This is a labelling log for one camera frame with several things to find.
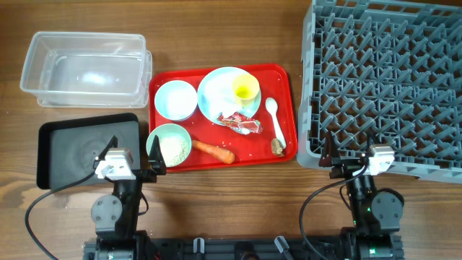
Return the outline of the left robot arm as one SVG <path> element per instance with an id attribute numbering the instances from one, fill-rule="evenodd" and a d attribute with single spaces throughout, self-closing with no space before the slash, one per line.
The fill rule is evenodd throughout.
<path id="1" fill-rule="evenodd" d="M 128 149 L 118 147 L 113 136 L 105 149 L 95 158 L 93 168 L 99 179 L 111 182 L 113 193 L 98 198 L 92 205 L 97 240 L 84 245 L 84 259 L 161 259 L 160 250 L 145 230 L 137 230 L 143 183 L 155 183 L 157 176 L 167 173 L 155 136 L 148 152 L 148 169 L 133 169 L 133 157 Z"/>

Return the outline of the yellow plastic cup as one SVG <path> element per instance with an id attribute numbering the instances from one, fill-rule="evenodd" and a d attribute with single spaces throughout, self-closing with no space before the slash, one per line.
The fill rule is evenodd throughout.
<path id="1" fill-rule="evenodd" d="M 260 92 L 258 80 L 251 74 L 241 74 L 232 81 L 234 100 L 243 107 L 251 105 Z"/>

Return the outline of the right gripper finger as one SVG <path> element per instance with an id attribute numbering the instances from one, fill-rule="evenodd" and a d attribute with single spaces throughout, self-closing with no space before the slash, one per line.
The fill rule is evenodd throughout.
<path id="1" fill-rule="evenodd" d="M 379 140 L 377 138 L 377 134 L 373 129 L 368 129 L 366 132 L 367 135 L 367 145 L 366 145 L 366 151 L 369 152 L 376 144 L 379 143 Z"/>
<path id="2" fill-rule="evenodd" d="M 340 165 L 340 155 L 331 131 L 324 139 L 324 148 L 318 165 L 320 167 L 333 167 Z"/>

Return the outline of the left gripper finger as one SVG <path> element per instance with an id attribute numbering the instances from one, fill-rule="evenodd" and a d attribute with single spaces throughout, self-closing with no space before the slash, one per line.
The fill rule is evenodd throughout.
<path id="1" fill-rule="evenodd" d="M 152 140 L 148 162 L 153 170 L 165 170 L 167 168 L 160 149 L 160 139 L 157 135 L 154 135 L 154 139 Z"/>
<path id="2" fill-rule="evenodd" d="M 96 161 L 101 161 L 105 158 L 106 154 L 108 151 L 112 148 L 117 148 L 118 147 L 118 138 L 116 136 L 113 136 L 106 147 L 103 149 L 103 151 L 96 157 Z"/>

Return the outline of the light blue bowl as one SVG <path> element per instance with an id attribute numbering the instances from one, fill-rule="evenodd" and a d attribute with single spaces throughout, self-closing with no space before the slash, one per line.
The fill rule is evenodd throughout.
<path id="1" fill-rule="evenodd" d="M 196 89 L 183 80 L 164 83 L 154 97 L 156 111 L 163 118 L 171 121 L 184 121 L 190 118 L 197 105 Z"/>

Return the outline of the red snack wrapper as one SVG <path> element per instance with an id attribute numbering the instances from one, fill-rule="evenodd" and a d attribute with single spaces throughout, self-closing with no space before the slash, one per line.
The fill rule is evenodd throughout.
<path id="1" fill-rule="evenodd" d="M 234 112 L 228 117 L 220 114 L 217 120 L 239 134 L 260 134 L 263 131 L 263 127 L 258 120 L 249 118 L 238 112 Z"/>

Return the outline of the green bowl with rice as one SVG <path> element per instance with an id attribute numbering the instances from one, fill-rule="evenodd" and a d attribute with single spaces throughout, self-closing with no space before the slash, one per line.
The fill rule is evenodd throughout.
<path id="1" fill-rule="evenodd" d="M 154 129 L 147 138 L 146 150 L 152 157 L 154 138 L 159 139 L 160 152 L 168 168 L 183 163 L 191 153 L 192 140 L 190 134 L 180 125 L 167 123 Z"/>

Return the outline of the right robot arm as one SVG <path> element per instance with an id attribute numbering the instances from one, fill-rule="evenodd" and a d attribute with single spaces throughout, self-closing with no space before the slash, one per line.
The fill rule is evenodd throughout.
<path id="1" fill-rule="evenodd" d="M 391 188 L 376 188 L 374 177 L 386 172 L 394 151 L 367 134 L 367 151 L 354 158 L 341 158 L 334 136 L 328 131 L 319 166 L 330 168 L 331 179 L 343 179 L 354 225 L 341 229 L 338 259 L 404 258 L 403 243 L 396 233 L 404 213 L 403 196 Z"/>

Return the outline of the light blue plate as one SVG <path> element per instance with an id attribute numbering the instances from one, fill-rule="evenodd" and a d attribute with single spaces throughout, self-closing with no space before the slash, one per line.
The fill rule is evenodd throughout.
<path id="1" fill-rule="evenodd" d="M 244 69 L 226 66 L 209 72 L 200 82 L 197 89 L 198 106 L 202 114 L 212 123 L 222 126 L 217 119 L 225 112 L 230 116 L 238 112 L 247 117 L 253 117 L 261 104 L 261 91 L 247 106 L 235 102 L 232 82 L 240 75 L 249 74 Z"/>

